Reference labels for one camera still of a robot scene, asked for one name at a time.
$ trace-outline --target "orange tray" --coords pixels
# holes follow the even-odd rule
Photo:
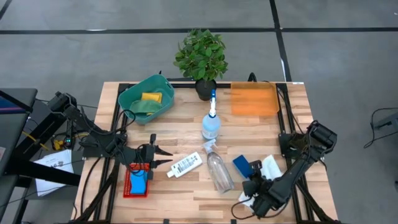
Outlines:
[[[146,172],[149,171],[149,164],[144,164],[144,167],[140,169],[140,164],[130,164],[132,170],[144,170]],[[126,174],[124,176],[124,198],[145,198],[148,196],[148,180],[147,187],[144,194],[132,194],[131,192],[131,181],[130,181],[130,172],[126,169]]]
[[[274,116],[279,111],[277,88],[268,82],[232,82],[233,115]]]

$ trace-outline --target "clear plastic bottle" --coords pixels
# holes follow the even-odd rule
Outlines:
[[[215,144],[216,140],[212,139],[203,144],[203,147],[207,152],[207,166],[211,178],[217,187],[219,193],[223,194],[229,190],[234,189],[234,182],[226,169],[223,159],[215,152],[213,152],[213,146],[217,147]]]
[[[203,117],[201,134],[207,140],[215,139],[220,130],[221,120],[216,114],[216,90],[211,91],[210,112]]]

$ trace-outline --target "wooden table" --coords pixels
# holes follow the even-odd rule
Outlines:
[[[95,118],[95,123],[103,129],[111,127],[118,85],[118,82],[104,83]],[[294,116],[300,126],[305,129],[313,120],[305,87],[303,84],[294,83],[288,83],[287,86]],[[217,89],[217,113],[222,125],[216,144],[217,153],[223,158],[234,180],[234,190],[220,195],[215,189],[205,164],[206,154],[201,148],[205,142],[201,136],[201,121],[208,113],[209,102],[200,100],[194,89],[176,88],[175,104],[170,110],[145,126],[132,124],[127,128],[128,146],[137,147],[148,143],[150,134],[156,133],[157,144],[174,155],[172,157],[155,155],[155,159],[173,159],[174,161],[154,170],[154,179],[149,182],[147,198],[123,198],[126,168],[120,166],[112,223],[162,223],[165,218],[170,219],[171,223],[230,223],[230,220],[234,218],[231,214],[231,205],[237,202],[237,198],[243,191],[242,181],[244,180],[233,167],[233,159],[243,154],[250,162],[257,159],[263,160],[266,156],[273,154],[281,171],[286,170],[285,160],[280,154],[277,140],[280,133],[277,116],[233,116],[229,98],[229,88]],[[282,100],[281,103],[285,126],[289,129]],[[166,173],[170,170],[170,166],[193,152],[199,152],[204,164],[177,179],[168,178]],[[75,205],[79,209],[83,184],[95,160],[88,159],[81,174],[75,200]],[[97,164],[89,179],[84,200],[85,208],[97,194],[102,165],[103,159]],[[306,175],[310,193],[330,217],[337,219],[325,168],[321,164],[314,164]],[[300,193],[299,198],[302,215],[306,219],[304,202]],[[107,200],[108,195],[105,195],[101,219],[105,218]],[[244,205],[237,206],[234,211],[239,217],[251,214]],[[238,220],[238,223],[295,223],[293,205],[290,201],[287,208],[275,218],[261,220],[250,218]]]

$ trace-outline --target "teal plastic basket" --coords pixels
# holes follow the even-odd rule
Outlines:
[[[148,123],[166,112],[174,104],[174,88],[169,81],[163,75],[153,75],[122,92],[118,99],[120,107],[123,110],[129,110],[132,102],[141,99],[142,93],[162,93],[162,108],[149,116],[143,113],[136,114],[135,122],[137,124]],[[134,118],[132,113],[125,113],[127,117]]]

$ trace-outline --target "yellow sponge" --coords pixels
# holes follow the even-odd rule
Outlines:
[[[142,93],[141,100],[154,100],[158,103],[162,103],[162,93]]]

